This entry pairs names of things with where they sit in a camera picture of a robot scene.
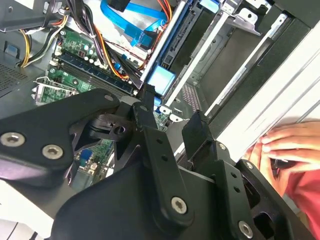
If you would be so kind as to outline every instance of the yellow wire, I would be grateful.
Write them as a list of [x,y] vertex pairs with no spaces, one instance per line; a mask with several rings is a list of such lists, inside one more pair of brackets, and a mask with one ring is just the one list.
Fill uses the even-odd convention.
[[29,41],[28,41],[27,35],[21,29],[19,31],[22,33],[22,35],[24,37],[24,41],[25,41],[25,56],[24,56],[23,62],[21,64],[21,67],[23,67],[24,65],[27,64],[27,62],[29,60],[30,47],[29,47]]

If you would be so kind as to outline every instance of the blue plastic tab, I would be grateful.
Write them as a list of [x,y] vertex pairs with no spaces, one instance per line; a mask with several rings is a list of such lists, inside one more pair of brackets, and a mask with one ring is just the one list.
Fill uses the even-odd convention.
[[200,4],[213,13],[217,13],[219,10],[219,2],[215,0],[201,0]]
[[116,63],[114,64],[115,70],[118,71],[118,70],[120,69],[120,67],[121,67],[121,65],[120,65],[119,63],[116,62]]
[[153,85],[155,92],[163,96],[168,91],[175,77],[174,73],[158,65],[155,67],[147,83]]
[[161,99],[158,97],[154,97],[154,105],[159,107],[161,105]]

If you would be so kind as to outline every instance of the black mechanical arm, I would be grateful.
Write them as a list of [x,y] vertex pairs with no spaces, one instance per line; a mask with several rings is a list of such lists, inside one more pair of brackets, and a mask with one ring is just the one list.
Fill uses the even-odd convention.
[[94,89],[0,120],[0,178],[62,184],[74,154],[115,142],[115,172],[70,198],[51,240],[313,240],[250,162],[234,163],[196,112],[178,166],[153,116],[154,88],[132,105]]

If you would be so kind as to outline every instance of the red wire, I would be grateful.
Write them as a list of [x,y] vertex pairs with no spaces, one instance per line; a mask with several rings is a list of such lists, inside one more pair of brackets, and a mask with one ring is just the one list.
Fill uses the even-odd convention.
[[169,15],[168,15],[168,12],[167,12],[165,6],[162,4],[162,2],[161,2],[160,0],[157,0],[157,1],[158,1],[158,3],[161,5],[161,8],[163,9],[163,11],[164,11],[164,13],[165,13],[165,15],[166,15],[166,19],[167,19],[167,21],[169,22]]

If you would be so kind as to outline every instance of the silver screw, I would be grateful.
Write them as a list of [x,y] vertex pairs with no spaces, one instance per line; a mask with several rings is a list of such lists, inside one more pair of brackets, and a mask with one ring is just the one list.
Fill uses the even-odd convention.
[[104,95],[104,98],[109,100],[109,101],[113,101],[114,100],[114,98],[112,96],[110,96],[110,95]]
[[57,160],[62,157],[64,150],[58,145],[49,144],[42,149],[42,154],[47,159]]
[[187,204],[178,196],[174,196],[171,199],[171,206],[179,214],[185,214],[187,212]]
[[7,147],[19,147],[24,144],[26,138],[17,132],[7,132],[1,135],[0,142]]
[[252,166],[251,162],[246,161],[245,164],[248,168],[254,169],[254,166]]
[[148,108],[146,108],[145,106],[141,105],[140,108],[146,112],[148,112]]
[[220,147],[222,150],[226,150],[226,149],[227,149],[226,146],[223,145],[222,143],[219,143],[219,147]]
[[238,226],[243,235],[245,235],[248,239],[253,238],[254,232],[245,221],[239,221]]

